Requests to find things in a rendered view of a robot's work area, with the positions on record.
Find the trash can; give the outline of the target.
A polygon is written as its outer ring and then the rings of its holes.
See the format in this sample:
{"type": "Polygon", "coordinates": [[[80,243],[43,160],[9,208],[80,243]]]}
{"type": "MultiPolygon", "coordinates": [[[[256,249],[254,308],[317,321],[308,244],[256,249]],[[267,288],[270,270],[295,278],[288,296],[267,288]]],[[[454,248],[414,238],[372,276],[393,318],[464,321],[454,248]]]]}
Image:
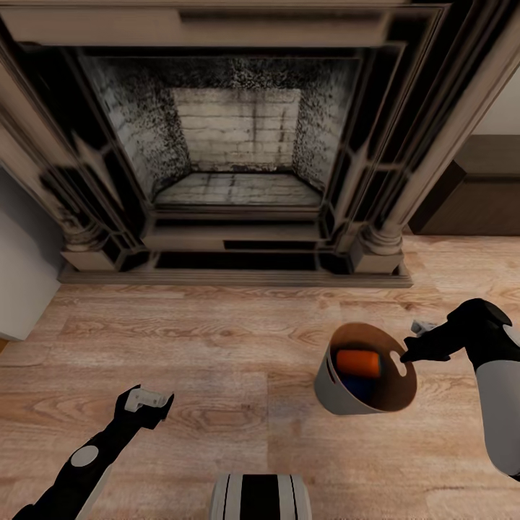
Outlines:
{"type": "Polygon", "coordinates": [[[417,394],[417,374],[413,361],[404,363],[407,374],[400,375],[391,350],[402,357],[405,349],[381,328],[368,323],[351,322],[340,326],[331,336],[330,343],[318,370],[314,389],[318,402],[335,415],[380,414],[403,411],[417,394]],[[381,355],[384,375],[372,378],[375,394],[360,401],[340,381],[335,370],[336,351],[368,350],[381,355]]]}

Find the robot trunk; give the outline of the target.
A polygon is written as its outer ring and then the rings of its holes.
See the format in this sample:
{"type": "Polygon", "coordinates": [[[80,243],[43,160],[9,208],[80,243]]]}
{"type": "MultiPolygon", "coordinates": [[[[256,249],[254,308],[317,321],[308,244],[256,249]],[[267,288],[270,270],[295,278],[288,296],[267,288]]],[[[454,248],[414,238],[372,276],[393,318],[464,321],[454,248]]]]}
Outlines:
{"type": "Polygon", "coordinates": [[[221,474],[208,520],[312,520],[300,474],[221,474]]]}

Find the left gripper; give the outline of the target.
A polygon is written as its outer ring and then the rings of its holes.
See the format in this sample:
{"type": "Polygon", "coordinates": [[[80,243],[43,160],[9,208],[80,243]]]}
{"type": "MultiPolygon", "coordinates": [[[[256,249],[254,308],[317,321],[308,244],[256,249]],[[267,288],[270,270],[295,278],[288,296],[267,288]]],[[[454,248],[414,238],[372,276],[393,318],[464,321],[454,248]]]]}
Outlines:
{"type": "Polygon", "coordinates": [[[172,397],[169,398],[168,403],[166,403],[163,407],[152,407],[143,404],[139,410],[136,410],[136,412],[133,413],[129,412],[128,410],[124,410],[124,405],[127,402],[130,391],[131,390],[127,390],[118,396],[114,413],[114,420],[110,423],[110,425],[120,424],[124,426],[125,429],[127,429],[127,433],[129,434],[128,442],[130,442],[130,440],[136,435],[141,427],[153,430],[156,428],[159,421],[165,420],[174,400],[174,395],[172,395],[172,397]]]}

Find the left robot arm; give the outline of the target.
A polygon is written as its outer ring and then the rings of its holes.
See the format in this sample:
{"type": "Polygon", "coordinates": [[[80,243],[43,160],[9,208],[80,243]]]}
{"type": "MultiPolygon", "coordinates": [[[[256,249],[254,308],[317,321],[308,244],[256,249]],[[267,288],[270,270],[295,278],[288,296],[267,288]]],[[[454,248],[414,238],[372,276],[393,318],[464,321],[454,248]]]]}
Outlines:
{"type": "Polygon", "coordinates": [[[120,394],[113,422],[70,457],[35,505],[26,505],[12,520],[85,520],[109,480],[112,463],[141,427],[153,430],[165,420],[173,400],[174,395],[139,387],[120,394]]]}

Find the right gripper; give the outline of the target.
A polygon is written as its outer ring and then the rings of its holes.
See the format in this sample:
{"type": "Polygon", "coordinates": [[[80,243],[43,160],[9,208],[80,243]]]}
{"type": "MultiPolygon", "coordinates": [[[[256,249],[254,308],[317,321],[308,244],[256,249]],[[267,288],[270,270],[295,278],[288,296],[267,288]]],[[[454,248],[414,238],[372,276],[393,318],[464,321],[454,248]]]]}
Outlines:
{"type": "Polygon", "coordinates": [[[450,354],[459,349],[450,346],[438,333],[438,327],[421,337],[407,337],[404,342],[408,351],[400,358],[402,363],[414,360],[449,361],[450,354]]]}

